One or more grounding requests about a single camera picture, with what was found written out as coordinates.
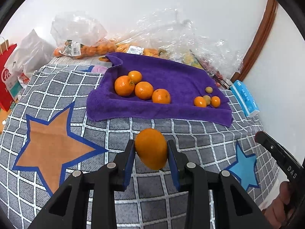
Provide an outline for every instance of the hand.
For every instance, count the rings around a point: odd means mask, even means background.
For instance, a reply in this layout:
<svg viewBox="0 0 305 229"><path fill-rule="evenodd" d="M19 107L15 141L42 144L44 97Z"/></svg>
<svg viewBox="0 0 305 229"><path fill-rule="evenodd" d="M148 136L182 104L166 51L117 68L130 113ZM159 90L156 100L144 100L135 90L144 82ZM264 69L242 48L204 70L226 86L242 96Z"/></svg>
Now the hand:
<svg viewBox="0 0 305 229"><path fill-rule="evenodd" d="M282 182L280 184L280 193L277 198L272 201L269 207L263 210L263 213L272 225L273 229L279 229L282 226L282 223L292 215L293 209L291 209L287 215L284 211L284 204L289 204L290 196L291 192L289 190L289 182Z"/></svg>

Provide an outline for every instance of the blue tissue box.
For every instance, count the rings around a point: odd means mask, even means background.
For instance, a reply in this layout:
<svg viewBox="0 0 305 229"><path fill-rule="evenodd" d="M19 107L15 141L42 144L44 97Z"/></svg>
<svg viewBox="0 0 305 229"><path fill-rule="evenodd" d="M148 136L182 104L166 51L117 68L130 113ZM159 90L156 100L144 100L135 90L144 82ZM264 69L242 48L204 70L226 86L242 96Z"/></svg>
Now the blue tissue box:
<svg viewBox="0 0 305 229"><path fill-rule="evenodd" d="M243 82L236 80L230 90L241 105L246 117L253 117L258 114L260 110Z"/></svg>

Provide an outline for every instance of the orange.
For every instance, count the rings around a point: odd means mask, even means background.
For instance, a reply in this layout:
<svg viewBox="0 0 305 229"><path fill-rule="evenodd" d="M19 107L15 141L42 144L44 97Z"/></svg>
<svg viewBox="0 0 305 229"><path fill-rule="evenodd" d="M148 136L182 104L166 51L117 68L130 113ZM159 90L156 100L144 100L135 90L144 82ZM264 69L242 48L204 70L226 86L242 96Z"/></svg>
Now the orange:
<svg viewBox="0 0 305 229"><path fill-rule="evenodd" d="M95 47L95 46L89 46L89 47L87 47L87 49L86 49L86 54L87 54L87 56L89 56L89 57L94 56L94 55L96 54L96 47Z"/></svg>
<svg viewBox="0 0 305 229"><path fill-rule="evenodd" d="M110 60L106 57L100 57L99 61L103 61L103 62L110 62Z"/></svg>
<svg viewBox="0 0 305 229"><path fill-rule="evenodd" d="M135 95L142 100L148 100L153 95L153 86L149 82L139 82L135 86Z"/></svg>
<svg viewBox="0 0 305 229"><path fill-rule="evenodd" d="M151 49L151 48L144 48L143 55L151 56L151 57L159 57L159 50L158 49Z"/></svg>
<svg viewBox="0 0 305 229"><path fill-rule="evenodd" d="M84 57L85 57L85 54L82 54L82 55L79 55L79 56L74 56L74 58L76 58L76 59L82 59Z"/></svg>
<svg viewBox="0 0 305 229"><path fill-rule="evenodd" d="M80 53L83 55L85 55L86 53L87 53L87 49L88 49L88 47L87 46L85 46L85 45L81 45L81 47L80 47Z"/></svg>
<svg viewBox="0 0 305 229"><path fill-rule="evenodd" d="M96 53L99 55L105 55L107 51L107 41L100 42L100 44L96 47Z"/></svg>
<svg viewBox="0 0 305 229"><path fill-rule="evenodd" d="M126 43L118 44L115 51L116 52L124 52L124 53L126 53L127 50L129 49L129 47L130 47L130 44L126 44Z"/></svg>
<svg viewBox="0 0 305 229"><path fill-rule="evenodd" d="M54 50L53 54L54 54L54 56L57 57L57 58L62 56L62 54L59 52L59 48L56 48L56 49Z"/></svg>
<svg viewBox="0 0 305 229"><path fill-rule="evenodd" d="M120 96L129 96L135 89L135 84L129 76L121 76L115 80L114 89Z"/></svg>
<svg viewBox="0 0 305 229"><path fill-rule="evenodd" d="M202 96L197 96L194 99L194 105L196 107L206 107L206 101L205 101L205 99Z"/></svg>
<svg viewBox="0 0 305 229"><path fill-rule="evenodd" d="M218 96L213 96L211 98L211 105L214 107L214 108L218 108L220 106L220 99Z"/></svg>
<svg viewBox="0 0 305 229"><path fill-rule="evenodd" d="M166 89L156 89L152 94L152 102L169 104L170 93Z"/></svg>
<svg viewBox="0 0 305 229"><path fill-rule="evenodd" d="M135 138L135 150L141 161L152 170L163 168L167 161L167 143L158 130L147 128Z"/></svg>
<svg viewBox="0 0 305 229"><path fill-rule="evenodd" d="M128 76L132 79L132 81L137 84L139 82L141 82L142 80L142 74L141 72L137 71L137 70L132 70L128 73Z"/></svg>
<svg viewBox="0 0 305 229"><path fill-rule="evenodd" d="M108 41L107 48L108 48L108 52L115 52L117 46L111 41Z"/></svg>

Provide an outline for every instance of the shopping bag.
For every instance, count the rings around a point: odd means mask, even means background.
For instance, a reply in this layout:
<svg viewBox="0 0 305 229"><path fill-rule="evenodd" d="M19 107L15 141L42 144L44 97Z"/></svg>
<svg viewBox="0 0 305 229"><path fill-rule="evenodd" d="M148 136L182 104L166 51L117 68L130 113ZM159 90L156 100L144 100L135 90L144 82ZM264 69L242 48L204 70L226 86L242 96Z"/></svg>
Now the shopping bag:
<svg viewBox="0 0 305 229"><path fill-rule="evenodd" d="M0 45L0 107L5 111L8 111L13 101L17 100L17 95L22 89L18 81L18 77L16 75L11 75L9 70L4 67L7 59L12 54L16 46L17 44L10 46L9 41L5 39Z"/></svg>

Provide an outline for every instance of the orange star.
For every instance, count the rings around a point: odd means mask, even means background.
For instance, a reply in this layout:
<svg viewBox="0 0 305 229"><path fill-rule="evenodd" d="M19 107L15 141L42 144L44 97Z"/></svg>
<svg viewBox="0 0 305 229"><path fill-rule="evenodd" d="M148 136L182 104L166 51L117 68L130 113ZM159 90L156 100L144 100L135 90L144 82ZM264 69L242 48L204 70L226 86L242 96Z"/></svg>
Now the orange star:
<svg viewBox="0 0 305 229"><path fill-rule="evenodd" d="M13 170L37 171L45 188L53 194L64 181L66 168L106 152L70 131L74 103L51 121L26 115L27 141L18 154Z"/></svg>

